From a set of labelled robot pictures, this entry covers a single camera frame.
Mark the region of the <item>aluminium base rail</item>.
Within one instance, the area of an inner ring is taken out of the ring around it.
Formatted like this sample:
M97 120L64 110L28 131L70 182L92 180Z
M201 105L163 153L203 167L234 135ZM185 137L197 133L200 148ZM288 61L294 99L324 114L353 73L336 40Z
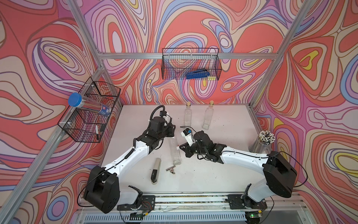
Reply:
M300 224L297 211L283 210L272 201L263 212L230 208L226 194L157 194L153 208L104 214L95 208L77 213L76 224Z

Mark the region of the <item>blue plastic tool in basket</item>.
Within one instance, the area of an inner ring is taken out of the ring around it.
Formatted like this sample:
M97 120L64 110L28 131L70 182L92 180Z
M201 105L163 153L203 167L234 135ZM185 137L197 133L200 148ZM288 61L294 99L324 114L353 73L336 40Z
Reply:
M199 79L199 78L206 78L210 76L210 72L206 69L199 69L195 71L190 71L186 74L186 79Z

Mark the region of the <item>clear tube with blue cap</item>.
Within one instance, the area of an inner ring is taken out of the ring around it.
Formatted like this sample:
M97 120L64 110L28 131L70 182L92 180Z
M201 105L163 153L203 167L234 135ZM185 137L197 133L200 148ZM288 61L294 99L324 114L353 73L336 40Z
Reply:
M79 93L71 94L68 99L68 104L71 107L76 107L81 110L87 110L102 116L109 116L111 113L111 109L109 106L86 96L83 96Z

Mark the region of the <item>small metal clip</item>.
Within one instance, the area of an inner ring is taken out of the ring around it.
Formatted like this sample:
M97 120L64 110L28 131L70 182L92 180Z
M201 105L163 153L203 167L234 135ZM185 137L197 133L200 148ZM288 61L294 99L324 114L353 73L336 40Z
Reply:
M169 167L169 168L166 168L166 171L168 171L168 172L170 172L170 173L172 173L172 174L175 174L175 171L174 171L174 168L175 168L176 166L175 165L173 165L173 166L171 166L171 167Z

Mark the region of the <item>black marker in basket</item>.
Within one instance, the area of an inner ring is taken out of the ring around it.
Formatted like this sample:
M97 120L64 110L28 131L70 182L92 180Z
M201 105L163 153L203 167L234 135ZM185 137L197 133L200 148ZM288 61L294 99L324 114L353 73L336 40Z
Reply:
M99 130L98 130L98 125L95 126L95 131L96 131L96 139L99 141Z

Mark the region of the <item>black and beige flat tool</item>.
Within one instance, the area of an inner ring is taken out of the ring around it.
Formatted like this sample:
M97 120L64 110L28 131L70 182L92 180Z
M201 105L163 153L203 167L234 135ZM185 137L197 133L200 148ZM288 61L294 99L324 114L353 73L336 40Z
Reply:
M151 183L152 184L157 184L158 182L158 177L159 177L159 173L160 173L160 166L161 166L161 159L160 158L156 158L153 170L152 170L152 174L151 174Z

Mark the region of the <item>clear glass bottle black cap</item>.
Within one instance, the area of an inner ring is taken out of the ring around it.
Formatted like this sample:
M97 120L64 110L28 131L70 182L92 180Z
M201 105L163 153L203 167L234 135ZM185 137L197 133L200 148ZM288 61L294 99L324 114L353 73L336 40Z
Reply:
M180 156L180 150L179 145L177 143L177 140L175 137L171 137L168 139L169 147L170 147L170 153L172 157L172 163L173 165L181 165L181 156Z

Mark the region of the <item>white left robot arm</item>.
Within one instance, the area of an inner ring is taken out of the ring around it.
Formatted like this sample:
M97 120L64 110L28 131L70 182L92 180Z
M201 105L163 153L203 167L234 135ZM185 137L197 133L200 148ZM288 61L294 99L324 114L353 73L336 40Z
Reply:
M120 180L136 163L159 149L166 137L173 137L174 132L175 125L169 115L151 118L148 128L133 140L130 149L104 167L95 166L91 170L84 200L105 214L119 205L140 208L143 192L132 185L120 188Z

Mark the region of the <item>clear glass bottle cork stopper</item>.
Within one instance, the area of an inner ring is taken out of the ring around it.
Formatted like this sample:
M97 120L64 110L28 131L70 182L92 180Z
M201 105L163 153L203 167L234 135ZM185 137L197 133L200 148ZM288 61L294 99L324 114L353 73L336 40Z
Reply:
M190 128L191 123L192 123L191 103L187 102L186 108L184 110L184 126L186 126L187 128Z

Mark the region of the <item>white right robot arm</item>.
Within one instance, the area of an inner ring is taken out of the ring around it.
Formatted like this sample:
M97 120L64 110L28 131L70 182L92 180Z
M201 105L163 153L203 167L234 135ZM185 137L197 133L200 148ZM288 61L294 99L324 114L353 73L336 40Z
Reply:
M186 143L180 145L187 158L197 154L204 159L220 164L234 164L253 170L264 176L259 182L250 183L244 194L243 201L258 203L274 195L290 198L295 186L297 171L279 153L258 154L234 149L224 144L213 143L203 131L193 133L186 128L181 132Z

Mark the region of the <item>metal cup of pencils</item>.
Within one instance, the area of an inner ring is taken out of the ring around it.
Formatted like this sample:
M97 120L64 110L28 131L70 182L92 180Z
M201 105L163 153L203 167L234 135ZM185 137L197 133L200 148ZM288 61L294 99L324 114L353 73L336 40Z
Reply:
M275 140L275 135L272 132L263 130L258 134L255 142L249 147L249 152L263 154Z

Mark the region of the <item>clear square bottle with cork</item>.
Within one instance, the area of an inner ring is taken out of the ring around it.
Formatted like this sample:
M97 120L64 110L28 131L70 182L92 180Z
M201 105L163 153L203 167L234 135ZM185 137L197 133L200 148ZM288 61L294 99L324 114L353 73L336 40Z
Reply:
M213 106L214 106L214 101L211 100L208 108L205 111L205 115L204 115L204 122L203 122L202 128L205 130L208 130L210 127L211 120L213 117L213 112L214 112Z

